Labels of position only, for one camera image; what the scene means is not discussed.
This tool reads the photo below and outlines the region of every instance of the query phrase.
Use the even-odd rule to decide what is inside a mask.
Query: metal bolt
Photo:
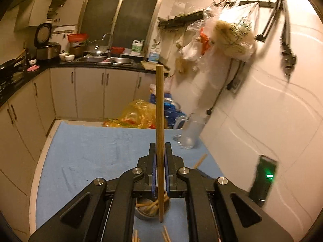
[[[219,177],[218,182],[220,185],[226,185],[228,183],[228,179],[225,177]]]
[[[188,174],[190,170],[187,167],[181,167],[179,171],[181,174]]]
[[[100,186],[103,183],[104,183],[104,179],[103,178],[94,179],[94,184],[97,185],[97,186]]]
[[[134,174],[141,174],[141,172],[142,172],[143,170],[140,168],[140,167],[135,167],[133,170],[132,170],[132,172],[134,173]]]

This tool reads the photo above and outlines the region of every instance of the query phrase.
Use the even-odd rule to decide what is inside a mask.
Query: yellow plastic bag
[[[156,106],[144,100],[135,100],[127,105],[118,119],[108,118],[103,126],[155,129]]]

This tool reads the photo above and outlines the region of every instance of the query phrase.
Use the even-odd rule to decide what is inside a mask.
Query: chopstick
[[[135,235],[132,236],[132,242],[140,242],[140,238],[138,237],[138,230],[135,229]]]
[[[152,209],[153,206],[157,205],[159,203],[159,200],[157,199],[155,202],[153,202],[149,207],[146,208],[146,211]]]
[[[164,195],[164,204],[166,203],[166,201],[168,201],[169,200],[169,196],[167,196],[167,194],[165,194]],[[150,211],[149,211],[149,214],[155,214],[156,213],[156,211],[158,210],[159,208],[158,207],[154,207],[154,208],[152,208]]]
[[[159,222],[164,222],[164,66],[156,66],[156,157],[157,157],[157,183]]]
[[[152,202],[148,202],[148,203],[136,203],[136,207],[137,208],[146,207],[146,206],[149,206],[151,204],[152,204]]]
[[[164,241],[165,242],[172,242],[171,238],[169,237],[166,226],[163,226],[163,227],[164,227],[164,231],[162,231],[162,235],[163,235]]]
[[[197,169],[202,162],[204,161],[204,159],[207,157],[207,154],[204,154],[203,156],[201,156],[201,158],[199,159],[199,161],[193,166],[194,169]]]

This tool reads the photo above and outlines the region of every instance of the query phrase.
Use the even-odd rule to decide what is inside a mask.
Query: small white bowl
[[[75,55],[71,54],[71,55],[65,56],[65,61],[72,62],[74,60],[74,58],[75,58]]]
[[[30,60],[30,61],[29,61],[29,64],[30,64],[30,66],[33,66],[34,64],[36,64],[36,62],[37,62],[37,60],[36,60],[36,59],[34,59],[34,60]]]
[[[68,53],[60,53],[59,57],[62,61],[65,61],[65,56],[68,56]]]

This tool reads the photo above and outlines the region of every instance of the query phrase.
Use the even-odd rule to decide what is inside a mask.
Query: table
[[[207,175],[222,176],[212,155],[201,140],[193,149],[181,149],[172,136],[175,130],[165,130],[174,155],[188,167],[204,154],[209,154],[199,169]],[[148,155],[150,142],[155,142],[153,129],[105,128],[70,125],[62,122],[48,150],[38,186],[36,228],[43,225],[58,210],[97,177],[106,180],[119,177],[134,168],[140,157]],[[164,223],[143,221],[135,217],[142,242],[162,242],[162,226],[166,225],[172,241],[188,242],[185,199],[171,199]]]

